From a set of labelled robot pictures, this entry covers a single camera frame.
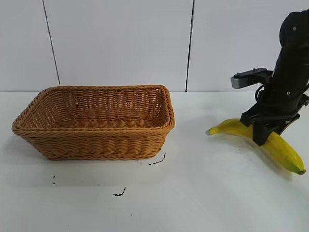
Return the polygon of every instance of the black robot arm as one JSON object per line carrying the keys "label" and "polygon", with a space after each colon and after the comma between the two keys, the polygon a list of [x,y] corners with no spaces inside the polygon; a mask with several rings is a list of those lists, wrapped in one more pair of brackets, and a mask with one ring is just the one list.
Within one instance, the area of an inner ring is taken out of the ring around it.
{"label": "black robot arm", "polygon": [[309,103],[304,94],[309,87],[309,10],[287,16],[280,29],[280,43],[274,71],[253,69],[231,78],[233,88],[262,83],[255,94],[257,103],[240,119],[246,126],[253,125],[253,140],[258,145],[273,131],[281,134]]}

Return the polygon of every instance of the yellow banana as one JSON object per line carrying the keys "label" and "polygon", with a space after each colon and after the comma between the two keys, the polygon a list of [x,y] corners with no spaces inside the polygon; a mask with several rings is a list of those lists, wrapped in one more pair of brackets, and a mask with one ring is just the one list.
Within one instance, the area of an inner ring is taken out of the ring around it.
{"label": "yellow banana", "polygon": [[[252,126],[246,127],[240,119],[228,119],[208,131],[209,135],[226,133],[252,139]],[[302,175],[306,172],[304,163],[298,153],[277,133],[272,132],[262,145],[270,152],[272,158],[286,170]]]}

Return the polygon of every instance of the woven basket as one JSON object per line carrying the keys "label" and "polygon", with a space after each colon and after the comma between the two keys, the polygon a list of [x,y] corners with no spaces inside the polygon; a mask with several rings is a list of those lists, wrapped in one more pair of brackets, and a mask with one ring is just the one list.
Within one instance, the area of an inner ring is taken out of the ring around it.
{"label": "woven basket", "polygon": [[51,160],[139,160],[174,125],[164,86],[63,86],[39,93],[12,130]]}

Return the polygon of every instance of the table surface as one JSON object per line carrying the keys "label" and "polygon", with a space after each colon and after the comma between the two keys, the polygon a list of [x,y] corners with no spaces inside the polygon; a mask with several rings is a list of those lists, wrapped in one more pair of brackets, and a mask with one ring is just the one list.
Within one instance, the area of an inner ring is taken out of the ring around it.
{"label": "table surface", "polygon": [[[241,138],[205,133],[240,117],[253,92],[171,93],[176,127],[156,157],[138,161],[45,159],[11,131],[36,95],[0,93],[1,232],[309,231],[309,173],[278,169]],[[282,136],[309,165],[309,108],[300,113]]]}

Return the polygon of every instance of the basket rim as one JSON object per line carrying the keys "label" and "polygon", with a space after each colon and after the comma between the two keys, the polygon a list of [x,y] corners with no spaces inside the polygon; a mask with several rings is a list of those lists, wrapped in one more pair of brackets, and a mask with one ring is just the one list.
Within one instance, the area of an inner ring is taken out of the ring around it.
{"label": "basket rim", "polygon": [[[166,117],[167,120],[161,127],[151,127],[151,128],[25,128],[21,124],[27,119],[27,116],[32,110],[35,109],[40,99],[44,98],[48,93],[58,90],[58,89],[99,89],[99,90],[127,90],[130,89],[161,89],[163,90],[163,95],[165,99]],[[174,112],[171,104],[171,99],[168,89],[163,85],[137,85],[137,86],[57,86],[50,87],[41,91],[28,105],[28,107],[17,117],[17,119],[12,124],[12,131],[23,137],[50,137],[55,135],[58,136],[72,136],[72,133],[76,133],[76,136],[102,136],[108,133],[109,135],[121,135],[130,132],[131,135],[140,136],[142,134],[158,135],[163,133],[168,133],[175,126]]]}

